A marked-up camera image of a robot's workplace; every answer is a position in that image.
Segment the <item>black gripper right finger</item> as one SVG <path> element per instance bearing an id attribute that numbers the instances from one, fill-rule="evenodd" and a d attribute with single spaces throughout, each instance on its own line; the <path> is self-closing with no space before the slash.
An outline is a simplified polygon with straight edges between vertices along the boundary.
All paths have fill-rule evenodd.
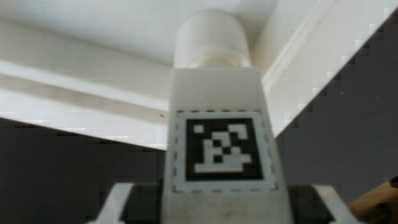
<path id="1" fill-rule="evenodd" d="M 290 185 L 293 224 L 365 224 L 331 185 Z"/>

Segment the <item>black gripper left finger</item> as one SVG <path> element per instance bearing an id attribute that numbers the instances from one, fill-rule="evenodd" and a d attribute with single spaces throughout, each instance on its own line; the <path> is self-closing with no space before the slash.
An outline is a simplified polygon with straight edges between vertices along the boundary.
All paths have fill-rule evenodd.
<path id="1" fill-rule="evenodd" d="M 116 183 L 87 224 L 160 224 L 160 190 L 157 183 Z"/>

